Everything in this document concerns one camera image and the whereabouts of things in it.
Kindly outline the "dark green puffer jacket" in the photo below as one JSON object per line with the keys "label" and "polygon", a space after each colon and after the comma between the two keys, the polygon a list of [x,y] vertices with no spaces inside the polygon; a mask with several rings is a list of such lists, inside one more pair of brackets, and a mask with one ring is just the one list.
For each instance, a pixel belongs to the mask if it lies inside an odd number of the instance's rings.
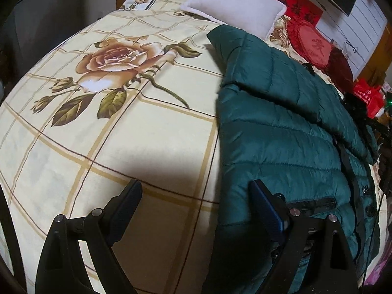
{"label": "dark green puffer jacket", "polygon": [[248,186],[261,180],[290,208],[338,217],[361,275],[380,247],[372,129],[336,88],[283,51],[228,25],[207,35],[225,65],[217,99],[220,201],[203,293],[255,293],[276,245],[252,222]]}

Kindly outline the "red shopping bag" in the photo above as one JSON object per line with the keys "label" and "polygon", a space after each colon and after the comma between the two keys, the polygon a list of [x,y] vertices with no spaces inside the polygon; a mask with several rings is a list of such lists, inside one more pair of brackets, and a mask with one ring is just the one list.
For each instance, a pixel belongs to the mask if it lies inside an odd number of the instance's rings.
{"label": "red shopping bag", "polygon": [[370,86],[364,78],[360,78],[354,83],[354,94],[366,103],[369,118],[375,118],[384,107],[381,86]]}

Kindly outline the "dark red velvet cushion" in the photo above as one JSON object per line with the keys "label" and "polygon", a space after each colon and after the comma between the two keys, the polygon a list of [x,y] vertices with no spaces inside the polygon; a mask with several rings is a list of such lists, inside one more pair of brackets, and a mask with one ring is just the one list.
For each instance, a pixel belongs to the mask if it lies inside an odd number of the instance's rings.
{"label": "dark red velvet cushion", "polygon": [[340,92],[353,93],[354,77],[352,70],[343,52],[337,47],[331,49],[326,74]]}

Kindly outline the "cream floral bed quilt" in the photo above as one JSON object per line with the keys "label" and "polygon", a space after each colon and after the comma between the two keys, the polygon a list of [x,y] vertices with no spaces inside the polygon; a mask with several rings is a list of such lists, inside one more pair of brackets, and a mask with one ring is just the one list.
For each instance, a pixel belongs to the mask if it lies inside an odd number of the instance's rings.
{"label": "cream floral bed quilt", "polygon": [[[186,1],[106,15],[40,59],[1,104],[1,190],[28,293],[54,217],[86,216],[132,180],[142,200],[114,245],[127,278],[138,293],[203,293],[226,70],[207,35],[227,24],[181,10]],[[336,88],[292,48],[290,19],[260,39]]]}

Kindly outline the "red heart-shaped cushion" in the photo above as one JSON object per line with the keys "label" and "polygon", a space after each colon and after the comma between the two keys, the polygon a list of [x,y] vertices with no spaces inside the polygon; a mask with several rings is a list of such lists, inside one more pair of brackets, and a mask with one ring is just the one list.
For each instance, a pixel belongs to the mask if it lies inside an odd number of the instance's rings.
{"label": "red heart-shaped cushion", "polygon": [[324,69],[329,62],[332,44],[308,21],[299,18],[288,20],[287,34],[292,48],[308,63]]}

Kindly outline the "red banner with characters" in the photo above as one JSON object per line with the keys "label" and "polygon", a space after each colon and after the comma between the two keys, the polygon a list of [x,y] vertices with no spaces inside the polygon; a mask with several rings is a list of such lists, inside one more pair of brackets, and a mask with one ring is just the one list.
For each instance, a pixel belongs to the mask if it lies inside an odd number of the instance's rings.
{"label": "red banner with characters", "polygon": [[285,4],[287,15],[290,18],[302,19],[313,26],[318,24],[323,11],[310,0],[278,0]]}

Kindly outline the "grey wardrobe cabinet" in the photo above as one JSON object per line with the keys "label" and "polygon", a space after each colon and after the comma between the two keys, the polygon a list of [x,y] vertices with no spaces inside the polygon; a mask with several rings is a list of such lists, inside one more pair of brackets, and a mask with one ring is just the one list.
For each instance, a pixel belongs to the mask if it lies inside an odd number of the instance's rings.
{"label": "grey wardrobe cabinet", "polygon": [[1,81],[20,79],[50,50],[115,6],[116,0],[1,0]]}

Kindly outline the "white square pillow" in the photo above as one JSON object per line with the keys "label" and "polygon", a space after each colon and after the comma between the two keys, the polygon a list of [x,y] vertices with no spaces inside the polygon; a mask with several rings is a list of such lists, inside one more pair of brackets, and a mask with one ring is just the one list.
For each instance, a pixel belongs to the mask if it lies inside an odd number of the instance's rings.
{"label": "white square pillow", "polygon": [[265,40],[286,6],[278,0],[187,0],[181,10]]}

